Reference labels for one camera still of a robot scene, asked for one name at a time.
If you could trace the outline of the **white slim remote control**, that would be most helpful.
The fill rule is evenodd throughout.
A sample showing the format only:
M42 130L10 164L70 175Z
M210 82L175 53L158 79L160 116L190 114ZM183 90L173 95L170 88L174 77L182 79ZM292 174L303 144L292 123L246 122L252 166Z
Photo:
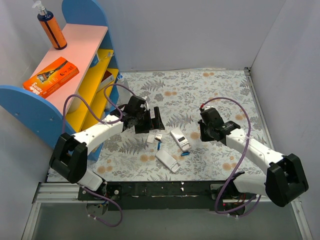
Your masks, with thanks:
M187 140L180 128L177 127L171 130L170 135L173 137L182 152L188 152L192 148L190 142Z

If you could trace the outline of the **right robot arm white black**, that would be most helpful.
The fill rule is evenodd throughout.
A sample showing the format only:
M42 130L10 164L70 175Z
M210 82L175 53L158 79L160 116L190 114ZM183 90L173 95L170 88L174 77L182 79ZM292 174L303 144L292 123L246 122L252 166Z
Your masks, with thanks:
M200 139L216 141L243 153L262 170L261 176L249 176L243 171L233 173L230 181L221 187L220 194L237 199L243 193L268 197L274 204L284 207L309 189L309 184L298 156L277 152L254 138L249 138L235 122L224 122L212 107L200 108Z

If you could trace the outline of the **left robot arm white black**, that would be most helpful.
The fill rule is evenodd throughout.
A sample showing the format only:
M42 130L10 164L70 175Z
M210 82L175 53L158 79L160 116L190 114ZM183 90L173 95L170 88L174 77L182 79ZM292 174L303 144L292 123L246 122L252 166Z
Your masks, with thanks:
M111 111L101 122L72 135L61 134L49 166L69 183L84 186L95 200L101 200L107 193L105 180L88 169L88 155L110 137L132 127L136 134L164 130L159 107L149 108L144 98L131 96L127 104Z

